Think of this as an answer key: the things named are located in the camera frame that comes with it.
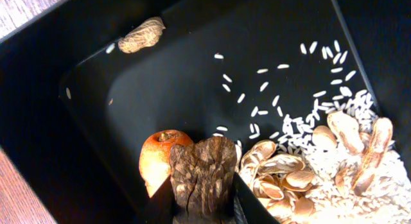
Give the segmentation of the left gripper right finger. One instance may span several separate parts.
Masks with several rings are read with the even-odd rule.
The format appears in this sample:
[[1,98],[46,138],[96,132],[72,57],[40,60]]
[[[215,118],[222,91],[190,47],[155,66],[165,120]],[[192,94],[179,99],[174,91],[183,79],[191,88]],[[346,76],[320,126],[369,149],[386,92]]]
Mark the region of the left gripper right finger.
[[234,212],[237,223],[279,224],[252,194],[239,174],[233,176]]

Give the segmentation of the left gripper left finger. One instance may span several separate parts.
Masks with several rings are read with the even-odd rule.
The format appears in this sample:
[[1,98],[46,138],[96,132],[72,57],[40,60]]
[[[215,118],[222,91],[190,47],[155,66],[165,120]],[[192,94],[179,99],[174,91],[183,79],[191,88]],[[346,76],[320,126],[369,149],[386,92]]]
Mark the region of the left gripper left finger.
[[175,196],[168,177],[144,208],[144,224],[172,224]]

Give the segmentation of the orange carrot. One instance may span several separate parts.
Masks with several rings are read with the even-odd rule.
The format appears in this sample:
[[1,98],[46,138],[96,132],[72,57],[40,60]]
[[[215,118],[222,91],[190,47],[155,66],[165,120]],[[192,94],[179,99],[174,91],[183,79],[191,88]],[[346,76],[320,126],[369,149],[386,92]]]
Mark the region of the orange carrot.
[[151,198],[169,177],[171,147],[174,144],[193,144],[191,138],[178,130],[163,130],[145,140],[139,157],[139,172]]

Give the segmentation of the brown food lump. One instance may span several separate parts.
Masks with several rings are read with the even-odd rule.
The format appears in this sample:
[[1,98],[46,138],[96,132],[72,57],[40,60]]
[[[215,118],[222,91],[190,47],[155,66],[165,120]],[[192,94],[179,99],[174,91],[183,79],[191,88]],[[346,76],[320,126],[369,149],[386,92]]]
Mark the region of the brown food lump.
[[224,223],[231,219],[227,205],[237,165],[234,143],[210,137],[170,151],[170,182],[177,206],[174,223]]

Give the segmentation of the rice and peanut shell pile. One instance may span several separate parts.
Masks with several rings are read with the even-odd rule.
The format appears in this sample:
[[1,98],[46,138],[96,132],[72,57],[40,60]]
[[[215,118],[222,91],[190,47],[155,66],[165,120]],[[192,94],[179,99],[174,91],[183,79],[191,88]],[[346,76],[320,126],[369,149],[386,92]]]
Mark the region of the rice and peanut shell pile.
[[284,116],[236,170],[280,223],[409,223],[410,180],[393,148],[393,124],[367,90],[330,102],[314,95],[306,117]]

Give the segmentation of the black rectangular tray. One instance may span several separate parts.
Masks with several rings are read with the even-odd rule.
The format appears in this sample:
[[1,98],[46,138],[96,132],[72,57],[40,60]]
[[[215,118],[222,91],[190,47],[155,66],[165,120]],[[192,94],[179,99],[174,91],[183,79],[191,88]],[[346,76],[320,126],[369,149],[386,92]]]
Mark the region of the black rectangular tray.
[[[158,43],[124,53],[145,20]],[[253,145],[368,90],[410,176],[410,0],[65,0],[1,42],[1,147],[59,223],[142,223],[145,139]]]

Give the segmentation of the single peanut shell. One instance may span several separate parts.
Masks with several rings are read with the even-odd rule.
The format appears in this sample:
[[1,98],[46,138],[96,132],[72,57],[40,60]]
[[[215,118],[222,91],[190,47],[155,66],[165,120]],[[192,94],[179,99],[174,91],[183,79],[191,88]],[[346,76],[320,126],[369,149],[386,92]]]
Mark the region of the single peanut shell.
[[120,39],[118,47],[124,53],[135,53],[140,49],[152,47],[158,43],[165,29],[160,17],[149,18]]

